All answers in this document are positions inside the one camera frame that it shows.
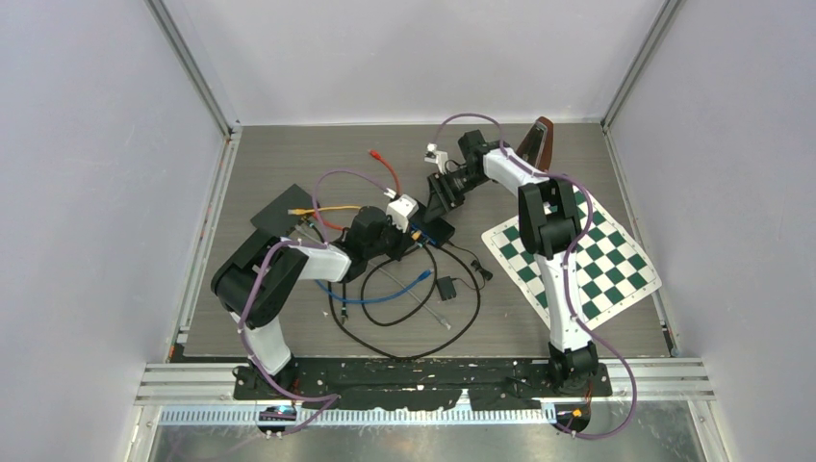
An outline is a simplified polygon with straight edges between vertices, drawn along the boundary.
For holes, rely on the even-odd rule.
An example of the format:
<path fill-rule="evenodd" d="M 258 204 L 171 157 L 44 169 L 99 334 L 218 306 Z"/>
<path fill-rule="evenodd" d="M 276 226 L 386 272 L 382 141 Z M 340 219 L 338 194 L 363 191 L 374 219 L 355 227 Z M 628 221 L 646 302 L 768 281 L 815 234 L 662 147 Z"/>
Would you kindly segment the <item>small black blue switch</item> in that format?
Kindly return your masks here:
<path fill-rule="evenodd" d="M 412 220 L 410 224 L 414 232 L 419 232 L 428 243 L 437 248 L 447 244 L 456 231 L 453 225 L 442 218 L 436 218 L 430 222 Z"/>

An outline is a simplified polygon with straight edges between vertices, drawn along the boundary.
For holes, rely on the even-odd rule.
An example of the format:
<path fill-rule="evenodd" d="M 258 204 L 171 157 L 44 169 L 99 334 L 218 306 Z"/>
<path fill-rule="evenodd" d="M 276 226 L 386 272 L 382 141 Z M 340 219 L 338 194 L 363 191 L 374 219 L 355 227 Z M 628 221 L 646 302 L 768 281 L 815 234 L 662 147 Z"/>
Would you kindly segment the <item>black power adapter with cord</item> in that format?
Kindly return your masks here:
<path fill-rule="evenodd" d="M 481 291 L 485 288 L 487 283 L 491 281 L 494 277 L 494 274 L 484 267 L 481 260 L 474 252 L 456 244 L 450 244 L 450 246 L 456 250 L 466 252 L 472 256 L 470 267 L 474 274 L 479 275 L 481 283 L 469 285 L 463 278 L 454 276 L 443 276 L 441 278 L 438 278 L 436 282 L 436 287 L 442 301 L 447 301 L 457 297 L 457 292 L 455 288 L 455 283 L 457 281 L 461 281 L 470 290 Z"/>

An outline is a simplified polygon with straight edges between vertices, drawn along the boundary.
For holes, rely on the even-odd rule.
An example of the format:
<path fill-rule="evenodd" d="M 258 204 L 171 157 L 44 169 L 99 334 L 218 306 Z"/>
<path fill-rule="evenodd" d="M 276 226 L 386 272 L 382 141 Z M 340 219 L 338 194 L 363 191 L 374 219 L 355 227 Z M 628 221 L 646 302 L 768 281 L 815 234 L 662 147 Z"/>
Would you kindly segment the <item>dark grey network switch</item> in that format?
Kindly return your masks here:
<path fill-rule="evenodd" d="M 310 209 L 312 196 L 297 184 L 292 184 L 250 219 L 258 230 L 274 237 L 289 235 L 302 216 L 290 214 L 294 209 Z"/>

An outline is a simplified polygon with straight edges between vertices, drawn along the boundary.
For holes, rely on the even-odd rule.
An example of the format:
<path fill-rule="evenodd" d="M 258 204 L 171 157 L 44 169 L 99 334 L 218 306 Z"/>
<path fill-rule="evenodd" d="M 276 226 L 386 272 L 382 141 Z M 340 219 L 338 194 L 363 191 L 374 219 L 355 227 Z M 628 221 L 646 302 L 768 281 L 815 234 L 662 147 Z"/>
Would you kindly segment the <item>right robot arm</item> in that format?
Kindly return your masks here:
<path fill-rule="evenodd" d="M 459 167 L 451 167 L 436 144 L 426 147 L 425 161 L 438 170 L 428 177 L 425 218 L 440 218 L 460 207 L 466 193 L 487 181 L 517 198 L 523 248 L 538 265 L 547 299 L 549 386 L 567 396 L 584 390 L 599 372 L 599 357 L 581 317 L 575 254 L 592 221 L 580 218 L 573 184 L 535 168 L 504 141 L 485 141 L 478 130 L 463 135 L 459 147 L 464 157 Z"/>

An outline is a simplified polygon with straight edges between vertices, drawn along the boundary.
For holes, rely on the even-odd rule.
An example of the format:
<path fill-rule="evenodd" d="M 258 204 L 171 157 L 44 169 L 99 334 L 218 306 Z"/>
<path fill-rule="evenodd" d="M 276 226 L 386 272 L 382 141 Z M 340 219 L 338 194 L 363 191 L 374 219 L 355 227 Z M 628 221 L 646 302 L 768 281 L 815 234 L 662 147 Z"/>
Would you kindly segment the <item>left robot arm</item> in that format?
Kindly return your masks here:
<path fill-rule="evenodd" d="M 258 385 L 272 398 L 292 390 L 295 374 L 288 365 L 279 315 L 300 281 L 348 283 L 381 255 L 400 258 L 413 242 L 410 217 L 415 208 L 399 212 L 368 206 L 354 217 L 344 235 L 314 244 L 257 230 L 225 262 L 211 281 L 211 291 L 237 324 L 248 359 L 260 370 Z"/>

